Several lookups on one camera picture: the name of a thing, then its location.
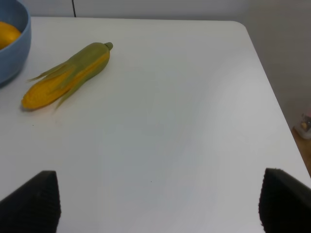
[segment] blue bowl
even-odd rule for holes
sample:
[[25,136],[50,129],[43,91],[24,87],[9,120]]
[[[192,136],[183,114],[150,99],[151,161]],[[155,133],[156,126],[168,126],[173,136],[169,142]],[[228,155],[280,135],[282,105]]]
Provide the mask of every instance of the blue bowl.
[[0,0],[0,21],[16,27],[21,35],[0,50],[0,84],[9,81],[22,69],[30,49],[31,19],[27,8],[17,0]]

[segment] toy corn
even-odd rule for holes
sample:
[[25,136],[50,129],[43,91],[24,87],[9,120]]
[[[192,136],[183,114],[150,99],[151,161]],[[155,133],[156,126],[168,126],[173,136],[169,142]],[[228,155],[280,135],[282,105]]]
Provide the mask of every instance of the toy corn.
[[62,96],[59,107],[87,80],[100,73],[110,58],[112,43],[92,43],[67,61],[40,74],[29,81],[42,80],[34,84],[24,95],[22,106],[25,109],[44,107]]
[[0,50],[16,41],[20,36],[20,31],[5,22],[0,22]]

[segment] yellow fruit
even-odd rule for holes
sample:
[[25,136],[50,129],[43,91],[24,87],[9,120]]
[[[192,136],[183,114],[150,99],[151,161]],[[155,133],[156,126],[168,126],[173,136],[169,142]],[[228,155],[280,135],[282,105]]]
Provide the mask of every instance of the yellow fruit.
[[5,22],[0,22],[0,50],[14,42],[19,36],[20,31]]
[[24,95],[22,106],[25,109],[37,109],[63,96],[59,106],[87,80],[106,67],[112,47],[112,43],[92,43],[64,63],[31,79],[33,81],[46,76]]

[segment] white table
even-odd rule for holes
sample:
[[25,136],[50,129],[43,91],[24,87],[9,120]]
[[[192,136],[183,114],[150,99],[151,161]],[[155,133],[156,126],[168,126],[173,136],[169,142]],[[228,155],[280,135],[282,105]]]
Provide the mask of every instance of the white table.
[[[266,167],[310,178],[244,26],[32,18],[0,90],[0,199],[56,170],[59,233],[262,233]],[[33,78],[92,42],[106,69],[54,112],[22,112]]]

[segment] black rubber pad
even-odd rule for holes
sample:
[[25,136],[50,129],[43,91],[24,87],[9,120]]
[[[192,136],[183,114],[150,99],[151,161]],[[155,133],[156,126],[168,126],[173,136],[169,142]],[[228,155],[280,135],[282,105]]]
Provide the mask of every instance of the black rubber pad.
[[0,233],[55,233],[61,215],[55,171],[42,171],[0,202]]
[[311,190],[286,172],[267,168],[259,216],[266,233],[311,233]]

